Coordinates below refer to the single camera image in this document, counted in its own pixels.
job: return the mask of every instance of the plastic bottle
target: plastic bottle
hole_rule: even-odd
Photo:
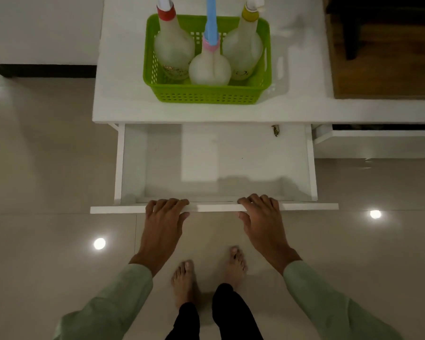
[[[238,28],[223,39],[222,52],[232,67],[233,80],[249,78],[263,53],[263,43],[256,33],[265,0],[247,0]]]
[[[228,85],[232,69],[220,54],[220,36],[217,31],[216,0],[206,0],[208,21],[203,36],[202,53],[190,64],[193,85]]]
[[[154,39],[156,57],[170,79],[187,79],[195,56],[194,39],[179,26],[172,0],[159,0],[157,10],[160,32]]]

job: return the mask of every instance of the black pants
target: black pants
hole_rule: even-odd
[[[262,340],[249,307],[229,284],[221,284],[212,299],[212,318],[219,326],[222,340]],[[179,309],[173,330],[165,340],[198,340],[200,318],[193,303],[184,303]]]

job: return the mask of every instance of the basket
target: basket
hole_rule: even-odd
[[[195,40],[195,55],[202,52],[203,32],[206,16],[179,15],[179,24]],[[237,28],[238,17],[217,17],[221,42],[228,32]],[[244,81],[231,80],[227,86],[192,85],[190,79],[175,81],[169,79],[160,66],[154,53],[154,38],[159,33],[159,17],[153,14],[146,23],[145,61],[143,80],[151,87],[162,102],[194,104],[255,104],[261,93],[272,83],[271,36],[269,24],[258,20],[257,33],[263,41],[263,55],[251,77]]]

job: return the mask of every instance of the tile floor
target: tile floor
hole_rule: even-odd
[[[91,122],[94,80],[0,77],[0,339],[50,339],[139,245],[141,215],[90,215],[113,202],[116,132]],[[425,160],[317,160],[321,201],[340,211],[284,214],[290,244],[334,287],[425,340]],[[382,211],[380,219],[368,210]],[[94,250],[94,239],[106,247]],[[169,277],[194,260],[212,292],[230,245],[249,263],[241,294],[265,339],[318,339],[233,214],[193,214],[127,340],[164,339],[176,318]],[[208,309],[201,339],[219,339]]]

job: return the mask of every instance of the person's left hand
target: person's left hand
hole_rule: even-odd
[[[146,206],[146,220],[139,252],[130,264],[149,268],[153,276],[160,271],[175,251],[183,223],[190,213],[181,211],[189,204],[187,199],[151,200]]]

